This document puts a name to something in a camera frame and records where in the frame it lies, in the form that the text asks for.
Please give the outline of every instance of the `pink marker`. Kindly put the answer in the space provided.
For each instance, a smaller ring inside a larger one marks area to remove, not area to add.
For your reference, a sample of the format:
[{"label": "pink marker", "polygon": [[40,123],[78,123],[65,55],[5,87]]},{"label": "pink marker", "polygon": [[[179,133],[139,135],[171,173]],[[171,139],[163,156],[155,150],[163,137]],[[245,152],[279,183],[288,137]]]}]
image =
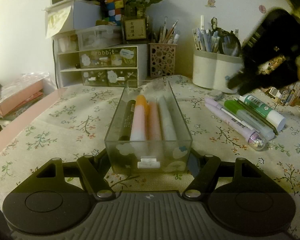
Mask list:
[{"label": "pink marker", "polygon": [[155,157],[157,161],[159,161],[161,160],[161,157],[163,157],[163,145],[157,101],[150,100],[148,106],[148,139],[150,141],[155,141],[149,143],[149,155]]},{"label": "pink marker", "polygon": [[151,100],[148,103],[149,117],[148,117],[148,131],[150,141],[161,141],[161,129],[158,105],[155,100]]}]

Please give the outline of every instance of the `white pen holder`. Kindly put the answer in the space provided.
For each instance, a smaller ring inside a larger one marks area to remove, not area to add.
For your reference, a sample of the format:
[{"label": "white pen holder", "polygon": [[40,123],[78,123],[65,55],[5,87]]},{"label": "white pen holder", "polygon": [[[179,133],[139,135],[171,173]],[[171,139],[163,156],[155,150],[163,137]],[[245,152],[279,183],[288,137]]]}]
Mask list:
[{"label": "white pen holder", "polygon": [[243,68],[242,58],[218,53],[194,51],[193,83],[199,87],[236,93],[227,87],[228,80]]}]

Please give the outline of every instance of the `green glue stick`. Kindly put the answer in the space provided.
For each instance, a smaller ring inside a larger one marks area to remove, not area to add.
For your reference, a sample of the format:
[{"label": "green glue stick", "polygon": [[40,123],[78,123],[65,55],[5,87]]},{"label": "green glue stick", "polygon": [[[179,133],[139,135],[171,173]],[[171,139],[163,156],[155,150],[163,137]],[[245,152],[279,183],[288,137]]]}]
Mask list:
[{"label": "green glue stick", "polygon": [[240,97],[239,99],[269,121],[278,132],[283,129],[286,123],[286,118],[282,114],[279,114],[277,111],[251,94]]}]

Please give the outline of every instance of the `pink mesh pen holder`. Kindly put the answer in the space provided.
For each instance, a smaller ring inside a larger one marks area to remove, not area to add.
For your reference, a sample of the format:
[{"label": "pink mesh pen holder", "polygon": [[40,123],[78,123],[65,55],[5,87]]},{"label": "pink mesh pen holder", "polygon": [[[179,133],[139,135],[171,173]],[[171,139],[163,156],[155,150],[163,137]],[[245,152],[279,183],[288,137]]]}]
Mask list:
[{"label": "pink mesh pen holder", "polygon": [[150,43],[150,76],[152,78],[174,75],[176,44]]}]

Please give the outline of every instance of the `green highlighter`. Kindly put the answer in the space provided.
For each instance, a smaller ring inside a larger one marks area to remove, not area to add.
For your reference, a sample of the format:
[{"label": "green highlighter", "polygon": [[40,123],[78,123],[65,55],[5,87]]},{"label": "green highlighter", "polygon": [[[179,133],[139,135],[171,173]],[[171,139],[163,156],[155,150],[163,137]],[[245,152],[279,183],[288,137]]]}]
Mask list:
[{"label": "green highlighter", "polygon": [[263,123],[260,119],[258,119],[256,116],[254,116],[252,113],[247,111],[237,101],[227,100],[224,105],[231,113],[235,114],[237,117],[241,118],[242,120],[247,122],[249,125],[254,127],[257,131],[259,131],[259,133],[267,141],[270,141],[274,138],[273,130],[269,126],[267,126],[265,123]]}]

